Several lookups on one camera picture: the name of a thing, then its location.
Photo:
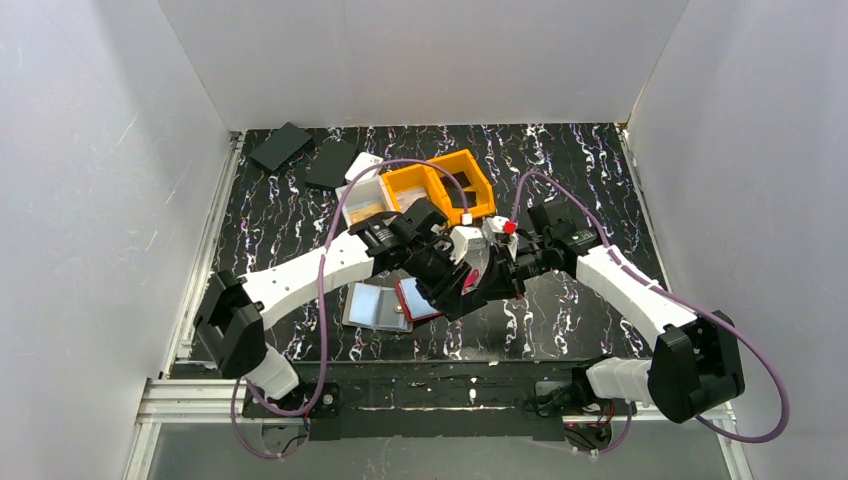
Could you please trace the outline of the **red leather card holder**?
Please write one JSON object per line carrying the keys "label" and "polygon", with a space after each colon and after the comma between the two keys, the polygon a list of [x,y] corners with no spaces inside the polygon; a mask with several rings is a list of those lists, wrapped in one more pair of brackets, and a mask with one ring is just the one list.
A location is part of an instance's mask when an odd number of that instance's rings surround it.
{"label": "red leather card holder", "polygon": [[[472,271],[464,284],[465,293],[468,293],[469,278],[473,276],[474,272],[475,268],[472,267]],[[395,290],[399,296],[406,320],[409,323],[429,321],[439,316],[444,317],[429,305],[428,301],[420,293],[417,280],[406,271],[395,281]]]}

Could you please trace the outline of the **grey credit card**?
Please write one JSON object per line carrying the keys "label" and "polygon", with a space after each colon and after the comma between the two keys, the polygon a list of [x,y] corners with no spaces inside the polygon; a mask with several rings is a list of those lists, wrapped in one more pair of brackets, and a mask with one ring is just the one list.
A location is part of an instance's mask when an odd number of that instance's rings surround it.
{"label": "grey credit card", "polygon": [[477,205],[477,194],[472,190],[456,190],[449,193],[451,204],[454,208],[465,209]]}

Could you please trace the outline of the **grey card holder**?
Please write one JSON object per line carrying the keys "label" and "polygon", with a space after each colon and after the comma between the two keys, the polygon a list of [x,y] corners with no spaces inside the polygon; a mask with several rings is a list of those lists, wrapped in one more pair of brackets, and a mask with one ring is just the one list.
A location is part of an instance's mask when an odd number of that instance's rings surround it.
{"label": "grey card holder", "polygon": [[349,286],[342,324],[395,333],[411,333],[413,330],[393,288],[361,282]]}

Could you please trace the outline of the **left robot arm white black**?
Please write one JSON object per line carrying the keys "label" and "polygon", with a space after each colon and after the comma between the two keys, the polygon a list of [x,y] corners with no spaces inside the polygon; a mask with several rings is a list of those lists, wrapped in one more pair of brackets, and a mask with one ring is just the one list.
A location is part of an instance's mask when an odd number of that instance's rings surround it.
{"label": "left robot arm white black", "polygon": [[485,246],[482,228],[448,227],[437,207],[418,199],[404,212],[373,214],[330,234],[324,246],[266,270],[212,274],[193,324],[223,378],[246,379],[280,399],[300,380],[290,361],[265,341],[278,320],[341,286],[385,271],[412,275],[430,303],[436,301],[436,285],[457,273],[459,283],[448,291],[461,294],[465,257]]}

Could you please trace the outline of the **id card in bin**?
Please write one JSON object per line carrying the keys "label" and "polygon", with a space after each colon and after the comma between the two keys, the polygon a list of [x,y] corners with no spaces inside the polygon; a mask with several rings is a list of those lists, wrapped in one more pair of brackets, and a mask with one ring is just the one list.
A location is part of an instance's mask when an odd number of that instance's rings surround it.
{"label": "id card in bin", "polygon": [[427,197],[427,191],[423,187],[412,188],[395,194],[398,210],[401,212],[406,211],[418,199]]}

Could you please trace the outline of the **orange card in bin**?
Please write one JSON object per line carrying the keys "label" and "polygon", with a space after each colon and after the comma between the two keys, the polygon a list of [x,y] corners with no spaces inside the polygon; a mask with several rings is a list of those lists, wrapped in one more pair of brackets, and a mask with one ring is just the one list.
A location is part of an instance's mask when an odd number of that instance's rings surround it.
{"label": "orange card in bin", "polygon": [[349,224],[353,225],[362,222],[374,215],[385,212],[385,206],[382,203],[374,202],[370,204],[362,204],[348,211]]}

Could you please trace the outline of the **black card in bin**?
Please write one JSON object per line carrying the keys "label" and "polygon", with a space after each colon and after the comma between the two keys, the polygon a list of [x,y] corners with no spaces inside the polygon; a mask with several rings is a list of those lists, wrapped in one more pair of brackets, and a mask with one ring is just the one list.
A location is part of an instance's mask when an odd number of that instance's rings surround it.
{"label": "black card in bin", "polygon": [[452,179],[448,176],[442,176],[440,181],[444,185],[445,189],[448,191],[451,190],[466,190],[471,187],[471,181],[467,177],[467,175],[460,171],[452,174]]}

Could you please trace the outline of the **orange bin right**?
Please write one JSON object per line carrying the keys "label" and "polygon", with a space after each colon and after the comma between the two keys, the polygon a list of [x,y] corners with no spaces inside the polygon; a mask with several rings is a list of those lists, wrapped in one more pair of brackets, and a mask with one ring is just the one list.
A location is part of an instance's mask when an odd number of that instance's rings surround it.
{"label": "orange bin right", "polygon": [[468,149],[429,160],[441,170],[425,167],[428,197],[447,217],[450,226],[461,224],[464,206],[472,220],[496,212],[493,188]]}

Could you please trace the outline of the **orange bin middle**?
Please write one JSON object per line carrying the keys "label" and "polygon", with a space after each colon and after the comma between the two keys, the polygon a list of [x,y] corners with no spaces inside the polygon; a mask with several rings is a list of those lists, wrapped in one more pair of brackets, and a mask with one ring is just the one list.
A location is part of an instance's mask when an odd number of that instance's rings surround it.
{"label": "orange bin middle", "polygon": [[421,164],[413,164],[412,166],[383,173],[380,175],[380,179],[385,187],[385,197],[388,206],[393,211],[401,212],[398,210],[395,194],[412,188],[425,188],[428,197],[424,199],[430,200],[436,205],[441,200],[441,190],[434,183],[436,177],[430,172],[429,168]]}

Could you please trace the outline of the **white plastic bin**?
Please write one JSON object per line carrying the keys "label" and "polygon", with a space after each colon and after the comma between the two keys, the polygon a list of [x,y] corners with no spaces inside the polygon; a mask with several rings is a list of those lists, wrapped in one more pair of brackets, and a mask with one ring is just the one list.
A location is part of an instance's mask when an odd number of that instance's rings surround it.
{"label": "white plastic bin", "polygon": [[388,206],[385,187],[380,176],[359,180],[352,188],[349,188],[348,185],[338,187],[335,189],[335,193],[338,200],[336,212],[338,213],[339,225],[345,223],[348,227],[352,226],[349,224],[348,211],[362,204],[379,202],[385,206],[385,212],[395,212]]}

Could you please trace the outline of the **black flat box right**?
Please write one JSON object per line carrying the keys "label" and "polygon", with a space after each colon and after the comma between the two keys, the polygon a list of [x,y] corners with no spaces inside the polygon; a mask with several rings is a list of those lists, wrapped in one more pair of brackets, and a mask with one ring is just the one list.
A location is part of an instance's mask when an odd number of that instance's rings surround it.
{"label": "black flat box right", "polygon": [[344,141],[326,140],[305,178],[309,188],[330,191],[342,186],[345,174],[359,153],[355,144]]}

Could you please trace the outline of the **black flat box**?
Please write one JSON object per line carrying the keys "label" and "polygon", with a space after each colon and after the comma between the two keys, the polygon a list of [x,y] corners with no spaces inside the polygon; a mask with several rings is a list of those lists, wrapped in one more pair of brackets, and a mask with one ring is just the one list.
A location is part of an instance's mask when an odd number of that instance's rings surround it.
{"label": "black flat box", "polygon": [[248,159],[263,172],[273,174],[312,142],[313,137],[306,130],[287,122],[257,146]]}
{"label": "black flat box", "polygon": [[344,141],[326,140],[305,178],[309,188],[330,191],[342,186],[345,174],[359,153],[355,144]]}

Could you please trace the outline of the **black flat box left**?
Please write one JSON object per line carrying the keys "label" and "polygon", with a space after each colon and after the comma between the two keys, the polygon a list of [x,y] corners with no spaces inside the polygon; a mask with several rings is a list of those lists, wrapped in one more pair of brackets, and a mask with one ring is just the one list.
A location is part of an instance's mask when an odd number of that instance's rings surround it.
{"label": "black flat box left", "polygon": [[287,122],[257,146],[248,159],[263,172],[273,174],[312,142],[313,137],[306,130]]}

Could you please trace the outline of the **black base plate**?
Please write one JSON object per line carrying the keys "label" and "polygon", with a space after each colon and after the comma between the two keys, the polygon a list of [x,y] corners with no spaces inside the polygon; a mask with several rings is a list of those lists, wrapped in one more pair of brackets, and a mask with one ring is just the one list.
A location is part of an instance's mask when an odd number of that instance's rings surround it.
{"label": "black base plate", "polygon": [[562,441],[591,422],[574,391],[580,360],[331,362],[305,415],[312,441],[402,436]]}

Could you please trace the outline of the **aluminium rail frame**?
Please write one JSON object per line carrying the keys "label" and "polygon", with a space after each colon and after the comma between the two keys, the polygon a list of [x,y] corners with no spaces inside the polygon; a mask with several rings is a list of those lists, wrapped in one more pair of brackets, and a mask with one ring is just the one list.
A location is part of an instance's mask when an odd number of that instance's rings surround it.
{"label": "aluminium rail frame", "polygon": [[211,276],[214,242],[223,227],[224,200],[232,192],[232,183],[246,144],[244,132],[234,132],[232,136],[229,156],[216,187],[212,210],[204,226],[200,252],[184,299],[183,319],[178,323],[169,348],[169,363],[160,379],[147,382],[142,395],[135,421],[134,443],[123,474],[125,479],[156,477],[155,472],[164,460],[167,426],[193,429],[224,425],[225,439],[237,442],[238,435],[232,429],[234,424],[260,429],[297,423],[285,417],[268,420],[242,418],[241,406],[237,402],[244,398],[246,388],[242,386],[235,392],[232,381],[214,379],[206,363],[188,359],[190,337],[194,334],[193,318],[199,311],[206,282]]}

